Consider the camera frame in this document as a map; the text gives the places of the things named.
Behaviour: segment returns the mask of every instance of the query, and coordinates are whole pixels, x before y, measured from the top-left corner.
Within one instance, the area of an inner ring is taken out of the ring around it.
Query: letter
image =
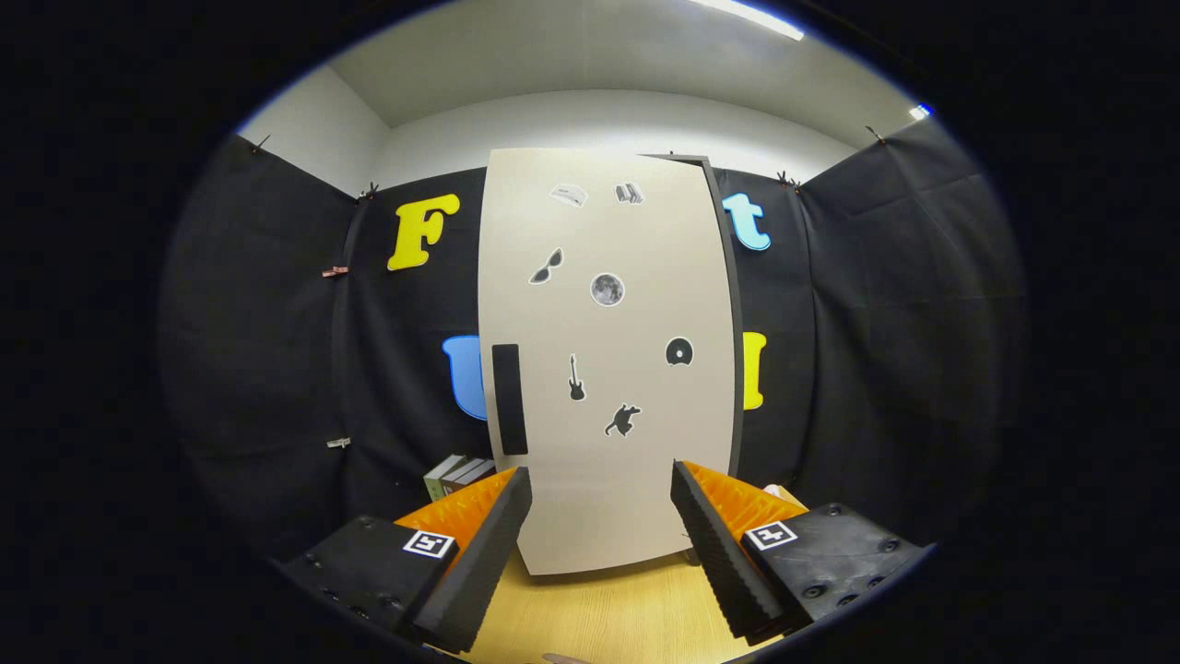
[[[442,236],[442,215],[459,211],[459,197],[454,193],[406,203],[394,213],[401,222],[398,224],[398,241],[389,256],[389,270],[405,269],[426,264],[431,257],[422,250],[422,238],[433,244]]]
[[[758,368],[766,347],[766,336],[758,331],[742,331],[742,356],[746,363],[746,381],[742,390],[742,410],[754,410],[762,406],[762,395],[758,392]]]
[[[451,337],[442,342],[442,353],[451,359],[451,390],[459,409],[476,420],[487,421],[484,402],[484,369],[479,364],[479,337]]]
[[[749,202],[749,196],[734,193],[721,200],[721,206],[729,210],[734,221],[734,231],[738,239],[755,251],[761,251],[771,245],[771,236],[761,232],[754,217],[762,216],[762,208]]]

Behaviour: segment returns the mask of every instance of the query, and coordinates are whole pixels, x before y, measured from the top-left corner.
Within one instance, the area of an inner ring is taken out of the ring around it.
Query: white wall
[[[359,195],[389,127],[336,72],[321,66],[263,106],[237,133],[307,172]]]
[[[856,150],[802,125],[699,97],[573,90],[483,101],[396,126],[372,179],[393,186],[487,165],[498,147],[704,155],[717,167],[806,180]]]

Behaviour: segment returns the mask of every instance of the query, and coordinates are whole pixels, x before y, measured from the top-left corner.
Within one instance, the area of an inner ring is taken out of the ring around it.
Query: white door
[[[668,495],[673,461],[728,469],[734,435],[725,259],[699,165],[492,151],[479,344],[497,469],[530,469],[530,573],[691,546]]]

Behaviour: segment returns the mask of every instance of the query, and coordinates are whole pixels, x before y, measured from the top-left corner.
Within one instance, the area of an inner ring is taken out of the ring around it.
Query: wooden table
[[[532,578],[513,551],[471,652],[473,664],[717,664],[765,647],[729,633],[704,570],[683,554]]]

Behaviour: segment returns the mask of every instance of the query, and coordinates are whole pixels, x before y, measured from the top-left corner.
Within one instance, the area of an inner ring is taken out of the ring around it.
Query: ceiling
[[[801,41],[688,0],[458,0],[329,66],[391,127],[556,90],[645,90],[778,116],[853,147],[912,121],[907,98],[813,35]]]

